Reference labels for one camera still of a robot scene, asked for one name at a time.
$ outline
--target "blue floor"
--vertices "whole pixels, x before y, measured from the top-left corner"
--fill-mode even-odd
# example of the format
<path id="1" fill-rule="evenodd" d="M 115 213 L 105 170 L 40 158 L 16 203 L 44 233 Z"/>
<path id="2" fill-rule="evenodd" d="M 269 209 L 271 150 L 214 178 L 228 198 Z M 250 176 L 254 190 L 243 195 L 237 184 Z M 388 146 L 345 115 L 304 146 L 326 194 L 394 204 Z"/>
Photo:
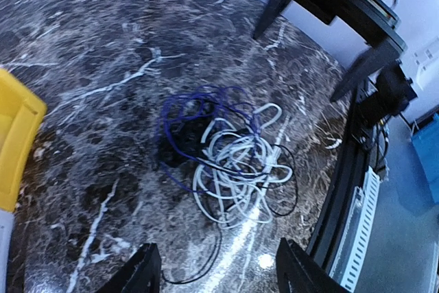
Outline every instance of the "blue floor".
<path id="1" fill-rule="evenodd" d="M 438 265 L 439 207 L 399 118 L 390 124 L 389 178 L 381 184 L 356 293 L 428 293 Z"/>

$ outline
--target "yellow container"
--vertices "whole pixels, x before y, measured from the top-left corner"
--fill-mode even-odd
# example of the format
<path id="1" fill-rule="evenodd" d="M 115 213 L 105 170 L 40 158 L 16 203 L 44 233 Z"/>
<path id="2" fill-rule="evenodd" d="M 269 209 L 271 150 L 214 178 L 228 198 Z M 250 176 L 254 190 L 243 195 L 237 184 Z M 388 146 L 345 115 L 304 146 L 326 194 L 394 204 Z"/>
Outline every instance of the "yellow container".
<path id="1" fill-rule="evenodd" d="M 13 212 L 20 181 L 47 107 L 13 75 L 0 69 L 0 208 Z"/>

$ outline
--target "yellow bin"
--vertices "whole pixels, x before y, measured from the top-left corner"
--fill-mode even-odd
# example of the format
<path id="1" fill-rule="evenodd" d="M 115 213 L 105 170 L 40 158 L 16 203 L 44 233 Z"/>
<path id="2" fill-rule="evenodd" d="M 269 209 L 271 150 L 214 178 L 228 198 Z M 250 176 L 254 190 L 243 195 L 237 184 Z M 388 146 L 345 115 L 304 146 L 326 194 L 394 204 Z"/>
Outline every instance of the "yellow bin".
<path id="1" fill-rule="evenodd" d="M 0 69 L 0 208 L 13 212 L 20 181 L 47 107 L 13 75 Z"/>

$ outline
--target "white cable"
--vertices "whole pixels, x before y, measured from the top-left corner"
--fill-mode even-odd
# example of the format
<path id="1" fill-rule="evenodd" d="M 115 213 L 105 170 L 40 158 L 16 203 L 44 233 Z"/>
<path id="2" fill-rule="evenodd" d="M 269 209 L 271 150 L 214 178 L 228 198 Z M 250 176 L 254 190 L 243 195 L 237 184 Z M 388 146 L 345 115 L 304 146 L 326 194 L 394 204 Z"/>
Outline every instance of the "white cable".
<path id="1" fill-rule="evenodd" d="M 206 158 L 195 170 L 192 189 L 203 190 L 217 201 L 219 215 L 215 217 L 202 204 L 200 194 L 194 194 L 203 214 L 224 228 L 235 228 L 249 219 L 258 223 L 271 222 L 273 215 L 265 201 L 266 190 L 272 183 L 286 183 L 293 176 L 292 168 L 277 163 L 280 148 L 273 148 L 261 137 L 262 130 L 281 117 L 281 107 L 268 103 L 256 109 L 253 115 L 257 118 L 269 108 L 277 109 L 277 113 L 256 128 L 256 132 L 249 121 L 244 123 L 245 128 L 238 133 L 235 125 L 228 120 L 215 118 L 202 135 L 201 143 L 206 143 L 209 136 L 211 138 L 209 145 L 202 151 Z M 281 142 L 286 124 L 281 128 L 276 144 Z M 221 129 L 211 134 L 218 126 L 221 126 Z M 276 168 L 283 169 L 282 173 L 285 176 L 277 178 L 273 175 L 272 170 Z M 265 211 L 263 219 L 255 219 L 252 216 L 255 207 L 261 207 Z"/>

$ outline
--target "marble countertop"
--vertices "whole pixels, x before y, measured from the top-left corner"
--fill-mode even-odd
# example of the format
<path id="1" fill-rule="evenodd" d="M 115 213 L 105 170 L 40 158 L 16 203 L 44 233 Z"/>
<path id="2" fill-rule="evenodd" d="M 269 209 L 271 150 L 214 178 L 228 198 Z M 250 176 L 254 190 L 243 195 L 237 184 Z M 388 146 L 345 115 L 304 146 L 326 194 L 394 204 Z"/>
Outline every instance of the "marble countertop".
<path id="1" fill-rule="evenodd" d="M 262 9 L 257 0 L 0 0 L 0 65 L 48 105 L 17 204 L 9 292 L 93 292 L 146 242 L 158 244 L 170 279 L 200 269 L 218 228 L 156 169 L 154 128 L 164 97 L 202 84 L 279 104 L 267 136 L 291 116 L 283 144 L 296 155 L 298 206 L 224 231 L 207 277 L 162 282 L 162 292 L 277 292 L 271 261 L 281 237 L 302 247 L 311 237 L 348 102 L 329 103 L 340 66 L 284 18 L 252 40 Z M 292 185 L 268 200 L 288 209 Z"/>

